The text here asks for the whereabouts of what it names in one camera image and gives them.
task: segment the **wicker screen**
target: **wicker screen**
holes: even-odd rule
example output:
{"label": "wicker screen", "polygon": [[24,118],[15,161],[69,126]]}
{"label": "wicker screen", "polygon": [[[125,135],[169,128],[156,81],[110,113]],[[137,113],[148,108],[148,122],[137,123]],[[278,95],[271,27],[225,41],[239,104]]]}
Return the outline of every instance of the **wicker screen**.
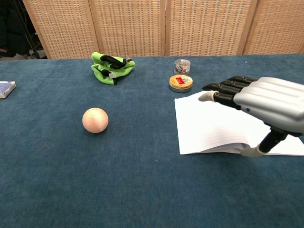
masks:
{"label": "wicker screen", "polygon": [[103,54],[164,55],[165,0],[89,1]]}
{"label": "wicker screen", "polygon": [[235,55],[246,33],[250,0],[170,0],[166,55]]}
{"label": "wicker screen", "polygon": [[98,51],[88,0],[24,0],[48,58],[90,58]]}
{"label": "wicker screen", "polygon": [[299,53],[304,43],[304,0],[261,0],[244,54]]}

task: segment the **black strap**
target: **black strap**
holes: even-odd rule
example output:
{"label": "black strap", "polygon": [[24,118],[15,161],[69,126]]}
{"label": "black strap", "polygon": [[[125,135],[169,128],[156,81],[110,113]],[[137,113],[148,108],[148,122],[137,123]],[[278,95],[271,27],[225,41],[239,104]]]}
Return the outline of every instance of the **black strap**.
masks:
{"label": "black strap", "polygon": [[114,58],[112,56],[107,56],[107,55],[101,56],[100,60],[104,61],[104,62],[109,62],[110,68],[113,70],[118,70],[127,64],[127,61],[125,59],[123,59],[123,62],[121,62],[121,61],[117,60],[116,58]]}
{"label": "black strap", "polygon": [[[105,76],[105,77],[109,77],[109,74],[111,74],[112,72],[111,71],[108,71],[107,69],[103,69],[101,70],[101,73]],[[114,85],[117,84],[117,79],[116,77],[112,78],[113,79],[113,82],[114,82]]]}

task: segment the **notebook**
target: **notebook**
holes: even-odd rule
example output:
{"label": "notebook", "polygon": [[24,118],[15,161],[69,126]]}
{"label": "notebook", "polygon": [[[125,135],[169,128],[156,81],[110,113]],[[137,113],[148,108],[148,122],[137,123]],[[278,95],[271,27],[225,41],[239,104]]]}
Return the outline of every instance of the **notebook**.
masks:
{"label": "notebook", "polygon": [[[240,153],[256,147],[270,132],[261,120],[242,111],[198,98],[206,91],[176,98],[175,112],[180,154]],[[288,135],[267,155],[304,155],[304,144]]]}

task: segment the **wooden ball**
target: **wooden ball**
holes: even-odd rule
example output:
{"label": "wooden ball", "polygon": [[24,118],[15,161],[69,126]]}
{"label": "wooden ball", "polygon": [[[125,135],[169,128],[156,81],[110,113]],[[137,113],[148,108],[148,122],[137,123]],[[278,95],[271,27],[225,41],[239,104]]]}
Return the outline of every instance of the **wooden ball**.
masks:
{"label": "wooden ball", "polygon": [[91,133],[100,133],[109,123],[109,117],[107,113],[100,108],[88,109],[82,117],[82,125]]}

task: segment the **green glove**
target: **green glove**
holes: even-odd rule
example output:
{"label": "green glove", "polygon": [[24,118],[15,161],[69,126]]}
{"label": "green glove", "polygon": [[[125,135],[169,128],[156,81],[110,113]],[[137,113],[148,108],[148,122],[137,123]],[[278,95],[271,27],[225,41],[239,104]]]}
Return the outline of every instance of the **green glove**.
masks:
{"label": "green glove", "polygon": [[126,76],[135,67],[131,59],[113,57],[94,52],[92,54],[92,70],[96,78],[102,83],[116,85],[117,78]]}

